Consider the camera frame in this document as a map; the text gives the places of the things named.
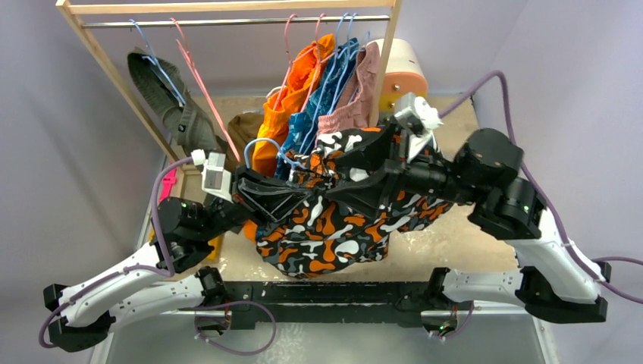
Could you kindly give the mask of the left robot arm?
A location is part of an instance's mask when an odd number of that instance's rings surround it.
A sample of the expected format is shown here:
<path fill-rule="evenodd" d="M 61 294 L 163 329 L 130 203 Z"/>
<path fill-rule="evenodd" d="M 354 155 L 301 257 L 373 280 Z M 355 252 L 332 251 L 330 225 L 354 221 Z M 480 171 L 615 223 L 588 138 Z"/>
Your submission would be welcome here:
<path fill-rule="evenodd" d="M 49 317 L 39 344 L 74 353 L 94 347 L 110 333 L 177 309 L 197 312 L 236 306 L 215 268 L 199 268 L 209 241 L 248 221 L 278 222 L 312 194 L 289 181 L 246 167 L 207 167 L 202 189 L 208 204 L 168 197 L 152 208 L 155 236 L 132 255 L 79 284 L 52 284 L 43 291 Z M 196 268 L 182 280 L 176 275 Z"/>

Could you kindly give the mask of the camouflage orange black shorts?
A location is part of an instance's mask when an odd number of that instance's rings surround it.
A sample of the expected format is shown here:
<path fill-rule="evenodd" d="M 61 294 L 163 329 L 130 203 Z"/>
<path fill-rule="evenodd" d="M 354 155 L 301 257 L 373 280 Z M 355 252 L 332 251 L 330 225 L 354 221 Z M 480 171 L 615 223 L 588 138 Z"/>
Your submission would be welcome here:
<path fill-rule="evenodd" d="M 373 140 L 379 127 L 347 129 L 319 136 L 310 155 L 289 152 L 288 157 L 303 164 L 289 180 L 306 187 L 326 189 L 343 180 L 365 178 L 362 171 L 338 174 L 336 160 L 345 152 Z M 253 238 L 262 260 L 292 278 L 315 278 L 340 271 L 354 263 L 376 262 L 388 254 L 389 236 L 420 231 L 448 212 L 452 205 L 433 196 L 399 192 L 389 207 L 375 218 L 312 196 L 282 222 L 244 228 Z"/>

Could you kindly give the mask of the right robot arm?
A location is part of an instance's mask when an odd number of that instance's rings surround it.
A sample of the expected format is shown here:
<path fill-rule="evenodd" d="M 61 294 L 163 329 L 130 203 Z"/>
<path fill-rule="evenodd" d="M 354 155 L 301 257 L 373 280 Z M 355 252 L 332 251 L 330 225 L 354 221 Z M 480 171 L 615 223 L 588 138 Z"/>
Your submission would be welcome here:
<path fill-rule="evenodd" d="M 424 296 L 434 308 L 484 300 L 520 306 L 546 322 L 604 322 L 607 301 L 599 280 L 609 278 L 610 266 L 584 271 L 571 256 L 544 197 L 519 176 L 523 151 L 491 128 L 473 132 L 453 160 L 437 152 L 421 155 L 433 143 L 430 130 L 411 123 L 387 125 L 373 140 L 337 158 L 339 172 L 361 169 L 367 176 L 339 182 L 326 197 L 370 218 L 389 209 L 401 192 L 469 205 L 472 224 L 514 248 L 519 266 L 512 271 L 436 268 Z"/>

